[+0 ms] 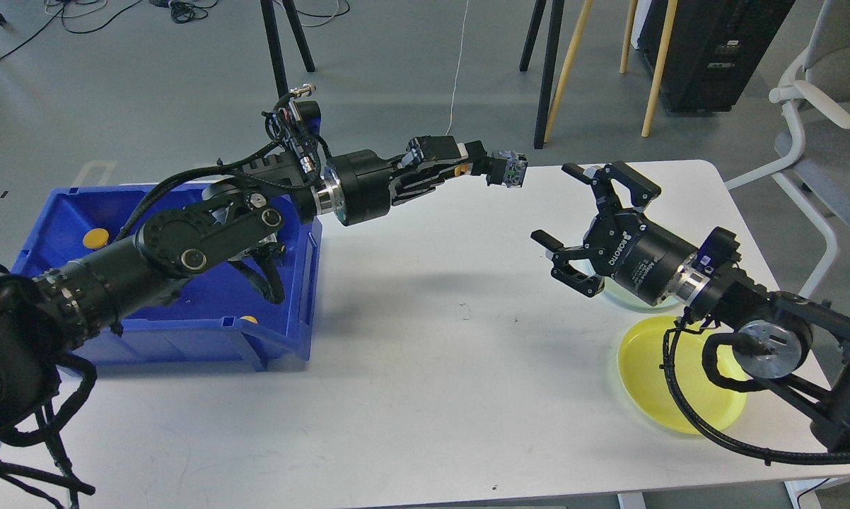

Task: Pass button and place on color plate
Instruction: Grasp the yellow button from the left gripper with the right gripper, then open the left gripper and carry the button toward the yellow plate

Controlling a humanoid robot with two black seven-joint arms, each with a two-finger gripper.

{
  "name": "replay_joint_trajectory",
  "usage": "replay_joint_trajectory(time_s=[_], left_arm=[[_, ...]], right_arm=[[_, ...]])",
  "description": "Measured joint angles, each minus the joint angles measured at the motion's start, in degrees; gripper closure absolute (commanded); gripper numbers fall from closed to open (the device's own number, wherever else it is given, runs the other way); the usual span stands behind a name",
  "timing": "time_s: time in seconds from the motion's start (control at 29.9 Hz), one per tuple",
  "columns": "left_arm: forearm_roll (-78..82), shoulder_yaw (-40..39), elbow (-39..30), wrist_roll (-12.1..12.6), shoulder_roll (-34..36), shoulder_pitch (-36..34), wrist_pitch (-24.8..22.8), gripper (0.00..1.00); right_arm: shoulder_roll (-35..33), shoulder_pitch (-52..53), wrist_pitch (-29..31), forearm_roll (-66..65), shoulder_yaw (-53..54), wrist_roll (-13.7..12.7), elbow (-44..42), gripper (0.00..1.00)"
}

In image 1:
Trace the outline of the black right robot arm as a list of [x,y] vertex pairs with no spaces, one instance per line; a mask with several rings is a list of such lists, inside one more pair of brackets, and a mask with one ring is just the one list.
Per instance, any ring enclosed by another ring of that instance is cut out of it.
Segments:
[[[565,246],[542,230],[532,239],[552,277],[584,296],[607,279],[647,304],[672,297],[683,315],[664,332],[662,371],[676,407],[703,437],[765,464],[850,464],[850,317],[788,292],[771,292],[739,267],[735,234],[715,228],[700,246],[644,215],[660,187],[623,162],[561,168],[592,188],[597,215],[583,242]],[[707,380],[739,393],[768,390],[806,415],[822,453],[755,447],[717,431],[691,408],[677,383],[676,350],[694,322],[725,325],[703,345]]]

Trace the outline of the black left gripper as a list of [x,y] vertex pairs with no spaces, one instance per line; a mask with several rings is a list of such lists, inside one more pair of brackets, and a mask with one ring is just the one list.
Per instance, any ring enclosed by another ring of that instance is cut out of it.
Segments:
[[326,158],[315,188],[318,215],[334,213],[345,226],[385,216],[390,207],[432,193],[448,178],[484,176],[510,187],[508,158],[489,157],[481,141],[458,143],[454,136],[415,136],[407,152],[390,159],[370,149]]

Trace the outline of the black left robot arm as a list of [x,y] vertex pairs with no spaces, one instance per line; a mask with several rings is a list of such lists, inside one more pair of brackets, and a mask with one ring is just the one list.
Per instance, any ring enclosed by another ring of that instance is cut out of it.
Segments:
[[0,265],[0,441],[43,444],[53,474],[0,461],[0,481],[60,507],[34,479],[65,488],[70,505],[93,495],[73,472],[60,432],[88,399],[98,371],[74,351],[102,329],[122,334],[122,319],[170,304],[190,280],[220,264],[237,269],[267,302],[285,289],[275,242],[285,217],[275,200],[289,197],[301,223],[334,213],[345,226],[385,216],[390,207],[431,193],[450,178],[524,184],[528,159],[489,153],[480,141],[415,136],[389,159],[370,149],[335,157],[320,135],[320,110],[303,84],[265,112],[269,142],[233,163],[218,162],[167,177],[135,206],[109,244],[35,277]]

